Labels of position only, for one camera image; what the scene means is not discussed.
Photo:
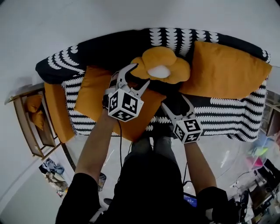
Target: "black sleeve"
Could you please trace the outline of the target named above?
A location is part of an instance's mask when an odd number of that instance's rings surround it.
[[[228,196],[217,187],[203,189],[197,195],[197,208],[209,222],[228,223]]]
[[[96,181],[89,175],[75,174],[58,210],[56,224],[88,224],[100,208]]]

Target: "tile floor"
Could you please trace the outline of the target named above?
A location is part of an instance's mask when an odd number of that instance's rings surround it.
[[[66,144],[74,163],[77,163],[86,139],[86,136],[79,135]],[[218,187],[227,191],[228,198],[238,196],[237,190],[238,193],[241,193],[242,188],[250,186],[255,179],[260,181],[259,177],[256,177],[253,172],[238,178],[239,175],[248,171],[244,154],[252,147],[252,143],[231,140],[225,136],[204,136],[201,137],[198,144],[216,177]],[[123,139],[122,159],[127,155],[129,147],[130,141]],[[183,178],[186,166],[184,147],[178,140],[173,140],[172,149]],[[269,149],[267,157],[280,169],[280,151],[276,144],[273,148]],[[99,193],[101,202],[104,198],[113,198],[114,196],[114,187],[120,174],[119,137],[111,138],[102,172],[107,176],[107,180],[103,191]],[[242,187],[241,189],[230,187],[237,178],[237,187]],[[186,173],[186,180],[190,180],[188,171]],[[184,192],[195,195],[191,183],[185,185]]]

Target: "gray pants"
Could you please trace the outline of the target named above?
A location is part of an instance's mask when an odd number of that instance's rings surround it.
[[[124,162],[126,162],[126,160],[131,156],[142,156],[148,152],[151,152],[152,150],[150,138],[141,138],[137,142],[132,143],[131,152],[125,157]],[[159,138],[154,138],[154,152],[163,155],[177,164],[175,155],[171,149],[170,137],[161,136]]]

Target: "black shirt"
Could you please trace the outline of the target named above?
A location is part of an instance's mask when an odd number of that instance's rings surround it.
[[[225,191],[210,187],[197,195],[197,207],[183,199],[180,170],[173,161],[153,152],[132,156],[123,165],[114,198],[96,223],[224,223]],[[76,174],[68,189],[56,223],[87,224],[100,208],[96,181]]]

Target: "forearm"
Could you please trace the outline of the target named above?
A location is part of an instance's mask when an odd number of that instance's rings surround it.
[[[189,175],[196,194],[207,187],[216,187],[217,184],[213,172],[197,143],[188,143],[184,146],[189,167]]]
[[[86,173],[98,183],[98,177],[107,156],[116,119],[103,110],[100,118],[87,138],[75,173]]]

